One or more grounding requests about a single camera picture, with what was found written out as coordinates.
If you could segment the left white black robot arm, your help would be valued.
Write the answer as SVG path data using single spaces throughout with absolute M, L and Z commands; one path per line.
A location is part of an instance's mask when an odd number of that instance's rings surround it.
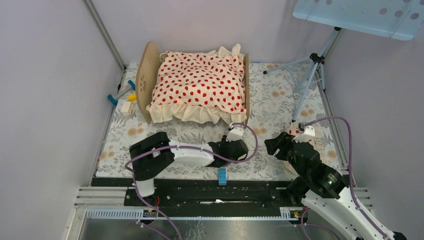
M 133 174 L 136 199 L 148 206 L 155 200 L 154 178 L 171 164 L 221 168 L 233 161 L 244 161 L 248 153 L 241 138 L 227 140 L 224 135 L 221 141 L 196 145 L 171 140 L 160 131 L 129 147 L 130 160 L 125 168 Z

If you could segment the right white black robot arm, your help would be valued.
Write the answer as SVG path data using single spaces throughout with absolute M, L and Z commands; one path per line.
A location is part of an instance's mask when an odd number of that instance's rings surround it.
M 385 227 L 352 192 L 349 175 L 324 164 L 309 141 L 282 132 L 264 142 L 267 153 L 287 161 L 298 174 L 286 188 L 287 201 L 319 214 L 348 240 L 404 240 Z

